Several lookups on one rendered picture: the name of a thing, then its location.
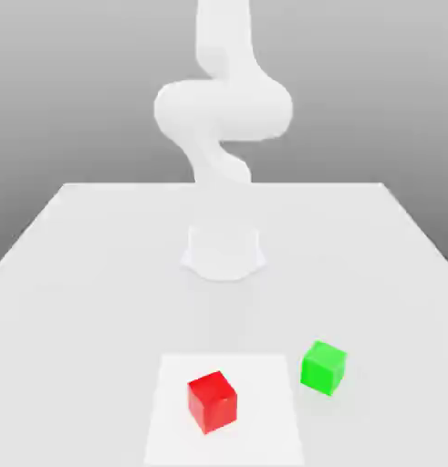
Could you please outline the small green cube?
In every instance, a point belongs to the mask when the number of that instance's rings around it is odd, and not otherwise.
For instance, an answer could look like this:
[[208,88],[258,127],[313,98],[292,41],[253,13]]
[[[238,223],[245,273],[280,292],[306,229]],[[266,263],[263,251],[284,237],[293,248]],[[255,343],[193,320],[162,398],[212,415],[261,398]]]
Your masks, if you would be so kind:
[[302,358],[300,383],[332,396],[343,379],[347,355],[343,350],[316,340]]

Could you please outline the small red cube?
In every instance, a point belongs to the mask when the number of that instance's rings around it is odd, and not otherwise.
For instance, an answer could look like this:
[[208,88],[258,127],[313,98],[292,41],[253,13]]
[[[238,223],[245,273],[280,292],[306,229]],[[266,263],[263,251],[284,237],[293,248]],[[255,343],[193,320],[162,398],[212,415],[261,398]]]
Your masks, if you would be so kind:
[[203,434],[237,420],[237,393],[220,370],[189,381],[187,402]]

